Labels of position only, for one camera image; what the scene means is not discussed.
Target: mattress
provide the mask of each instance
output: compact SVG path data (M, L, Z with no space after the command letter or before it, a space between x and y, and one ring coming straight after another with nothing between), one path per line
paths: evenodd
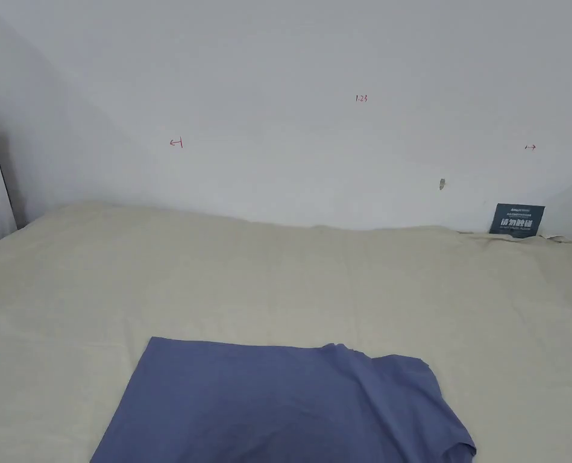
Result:
M65 207L0 241L0 462L86 462L151 336L421 358L478 463L572 462L572 243Z

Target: dark blue card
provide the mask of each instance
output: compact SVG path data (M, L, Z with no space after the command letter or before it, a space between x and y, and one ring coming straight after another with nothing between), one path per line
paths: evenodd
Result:
M545 206L498 204L489 232L514 238L536 236L544 210Z

